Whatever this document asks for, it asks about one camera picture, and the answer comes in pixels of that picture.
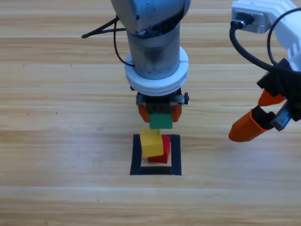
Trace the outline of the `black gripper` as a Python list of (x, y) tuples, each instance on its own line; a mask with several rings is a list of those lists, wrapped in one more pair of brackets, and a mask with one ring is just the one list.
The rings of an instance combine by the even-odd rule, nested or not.
[[(301, 73), (295, 72), (283, 58), (276, 69), (267, 72), (257, 85), (263, 89), (258, 105), (237, 120), (229, 132), (234, 142), (247, 142), (262, 133), (276, 128), (283, 130), (290, 120), (301, 119)], [(265, 112), (260, 106), (270, 106), (286, 101), (278, 113)]]
[(137, 92), (136, 105), (138, 112), (145, 122), (149, 122), (151, 114), (171, 114), (173, 122), (178, 122), (182, 107), (187, 105), (190, 100), (188, 92), (182, 93), (181, 88), (164, 95), (164, 96), (148, 96)]

